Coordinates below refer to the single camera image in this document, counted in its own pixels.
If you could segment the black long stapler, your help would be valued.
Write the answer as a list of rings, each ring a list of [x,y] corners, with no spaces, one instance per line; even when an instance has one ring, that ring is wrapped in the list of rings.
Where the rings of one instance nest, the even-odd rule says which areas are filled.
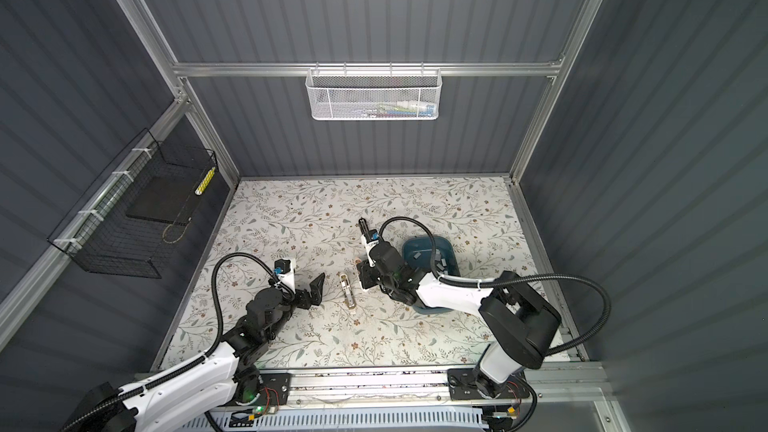
[[[365,218],[360,218],[358,220],[358,228],[361,233],[361,242],[363,245],[367,245],[373,241],[373,233],[371,232],[371,229],[369,228]]]

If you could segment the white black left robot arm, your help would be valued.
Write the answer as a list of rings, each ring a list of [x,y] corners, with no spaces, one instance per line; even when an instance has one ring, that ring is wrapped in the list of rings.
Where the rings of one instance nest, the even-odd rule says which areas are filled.
[[[174,431],[229,402],[251,409],[272,406],[284,395],[265,384],[256,362],[296,309],[322,304],[325,278],[320,274],[308,289],[298,289],[290,273],[279,272],[211,348],[146,379],[91,389],[62,429]]]

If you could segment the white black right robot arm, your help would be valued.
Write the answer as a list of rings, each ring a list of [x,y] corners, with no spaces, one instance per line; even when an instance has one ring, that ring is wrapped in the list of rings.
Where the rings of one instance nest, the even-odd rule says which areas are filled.
[[[561,324],[559,312],[526,283],[497,288],[448,285],[411,267],[384,240],[364,240],[367,258],[358,264],[365,289],[379,287],[391,300],[429,312],[448,309],[478,317],[493,341],[473,370],[473,387],[491,396],[524,368],[538,369]]]

